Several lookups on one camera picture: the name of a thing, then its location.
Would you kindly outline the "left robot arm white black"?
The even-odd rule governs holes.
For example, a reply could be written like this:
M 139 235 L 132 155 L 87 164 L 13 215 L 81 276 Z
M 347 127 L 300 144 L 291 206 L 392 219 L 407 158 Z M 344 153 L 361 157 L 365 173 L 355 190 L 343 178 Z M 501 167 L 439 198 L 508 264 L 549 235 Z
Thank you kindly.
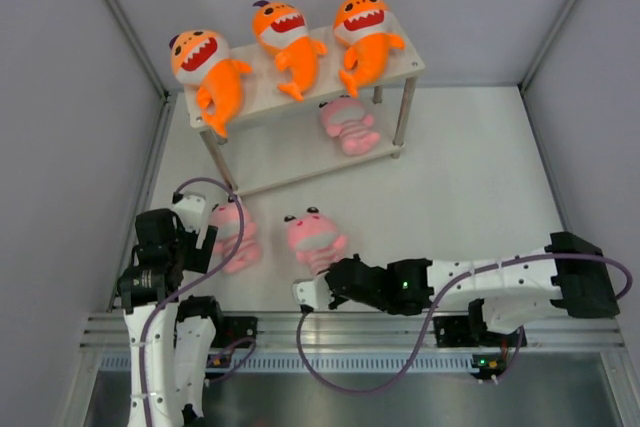
M 226 333 L 213 297 L 180 297 L 205 273 L 216 238 L 205 208 L 173 206 L 135 220 L 137 243 L 117 282 L 130 349 L 131 426 L 202 426 L 205 364 Z

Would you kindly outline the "orange shark plush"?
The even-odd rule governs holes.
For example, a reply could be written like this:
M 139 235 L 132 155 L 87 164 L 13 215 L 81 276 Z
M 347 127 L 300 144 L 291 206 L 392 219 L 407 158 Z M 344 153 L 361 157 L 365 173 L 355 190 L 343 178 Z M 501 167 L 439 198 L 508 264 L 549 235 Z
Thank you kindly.
M 242 76 L 252 72 L 251 65 L 233 58 L 226 39 L 212 30 L 184 31 L 169 41 L 169 49 L 174 77 L 196 90 L 202 121 L 226 139 L 228 124 L 243 108 Z
M 384 0 L 344 0 L 333 23 L 335 39 L 345 47 L 339 77 L 349 96 L 385 72 L 393 49 L 405 49 L 405 39 L 391 30 L 391 14 Z
M 303 13 L 283 1 L 258 0 L 252 31 L 259 45 L 273 58 L 276 68 L 290 73 L 290 80 L 278 89 L 302 102 L 316 83 L 319 57 L 328 53 L 326 45 L 309 34 Z

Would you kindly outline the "pink striped plush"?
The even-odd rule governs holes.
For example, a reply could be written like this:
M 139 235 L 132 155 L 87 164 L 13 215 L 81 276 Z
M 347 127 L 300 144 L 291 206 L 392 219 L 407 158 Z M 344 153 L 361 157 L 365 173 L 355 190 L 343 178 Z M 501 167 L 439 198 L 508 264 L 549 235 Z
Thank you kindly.
M 345 257 L 348 237 L 317 207 L 308 207 L 300 217 L 285 216 L 284 225 L 289 249 L 313 275 Z
M 358 99 L 348 95 L 319 104 L 320 122 L 326 134 L 338 139 L 347 156 L 360 156 L 370 152 L 380 141 L 373 129 L 375 117 Z
M 235 274 L 256 265 L 262 257 L 262 248 L 257 241 L 257 224 L 247 208 L 239 201 L 237 207 L 232 196 L 224 203 L 216 204 L 209 217 L 209 224 L 217 228 L 214 253 L 227 257 L 236 244 L 238 249 L 223 268 L 227 274 Z

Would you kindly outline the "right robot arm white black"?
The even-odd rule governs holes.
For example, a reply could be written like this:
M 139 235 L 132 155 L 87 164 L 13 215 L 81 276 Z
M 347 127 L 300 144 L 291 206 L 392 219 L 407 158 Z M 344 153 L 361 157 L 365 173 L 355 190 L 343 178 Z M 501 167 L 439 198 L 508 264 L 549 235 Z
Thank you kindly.
M 323 275 L 334 310 L 347 301 L 389 315 L 438 310 L 467 315 L 468 335 L 480 344 L 552 317 L 613 318 L 620 312 L 602 250 L 569 232 L 548 245 L 502 260 L 404 259 L 386 267 L 344 258 Z

